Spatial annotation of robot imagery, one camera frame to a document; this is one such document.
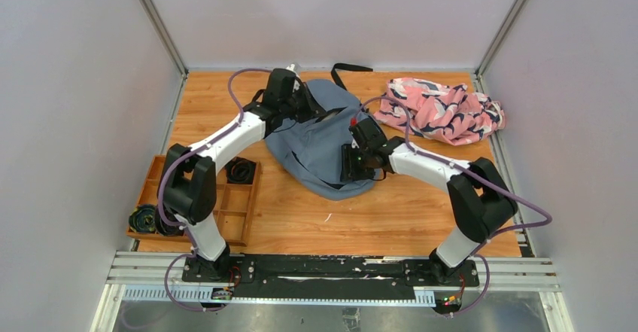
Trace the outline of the blue student backpack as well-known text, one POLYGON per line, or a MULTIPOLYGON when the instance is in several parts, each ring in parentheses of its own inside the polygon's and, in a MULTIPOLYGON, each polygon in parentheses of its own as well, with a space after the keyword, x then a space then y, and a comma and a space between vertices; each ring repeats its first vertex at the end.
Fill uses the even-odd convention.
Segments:
POLYGON ((328 200, 345 200, 371 190, 376 172, 360 180, 342 180, 342 149, 351 146, 348 130, 351 118, 361 101, 347 91, 339 71, 371 72, 367 66, 336 63, 332 79, 306 81, 310 94, 327 116, 299 123, 285 120, 281 127, 265 138, 271 155, 299 183, 328 200))

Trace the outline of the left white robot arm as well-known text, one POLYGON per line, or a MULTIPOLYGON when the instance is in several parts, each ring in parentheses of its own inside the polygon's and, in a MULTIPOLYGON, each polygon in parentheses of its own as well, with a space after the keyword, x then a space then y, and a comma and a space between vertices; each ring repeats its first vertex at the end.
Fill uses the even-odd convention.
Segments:
POLYGON ((188 147, 175 144, 166 153, 157 210, 165 223, 185 232, 192 244, 190 256, 203 259, 201 270, 213 282, 223 281, 231 264, 228 243, 213 216, 217 174, 285 120, 302 123, 325 113, 301 80, 297 64, 267 73, 266 87, 240 105, 226 126, 188 147))

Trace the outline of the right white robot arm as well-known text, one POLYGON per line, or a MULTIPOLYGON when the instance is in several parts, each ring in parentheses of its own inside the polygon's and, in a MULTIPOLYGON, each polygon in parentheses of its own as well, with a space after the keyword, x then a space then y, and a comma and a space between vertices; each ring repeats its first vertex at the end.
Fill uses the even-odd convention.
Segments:
POLYGON ((354 156, 344 162, 345 176, 381 171, 405 175, 446 192, 455 226, 429 256, 430 275, 448 285, 460 265, 518 212, 518 204, 495 165, 484 157, 469 162, 425 151, 407 139, 388 139, 371 118, 352 119, 354 156))

